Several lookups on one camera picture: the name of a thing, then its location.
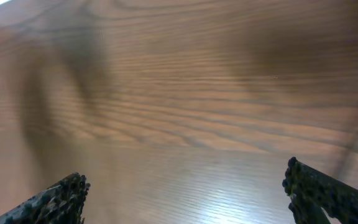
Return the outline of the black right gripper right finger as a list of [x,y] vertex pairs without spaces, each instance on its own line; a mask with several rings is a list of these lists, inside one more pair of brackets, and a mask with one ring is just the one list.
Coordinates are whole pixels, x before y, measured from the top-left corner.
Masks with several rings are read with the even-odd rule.
[[296,224],[325,224],[328,217],[358,224],[358,190],[300,161],[288,160],[282,182]]

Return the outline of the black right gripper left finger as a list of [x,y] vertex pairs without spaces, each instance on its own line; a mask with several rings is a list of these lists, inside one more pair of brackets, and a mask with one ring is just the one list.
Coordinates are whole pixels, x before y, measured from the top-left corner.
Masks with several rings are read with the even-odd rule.
[[74,172],[0,216],[0,224],[84,224],[90,184]]

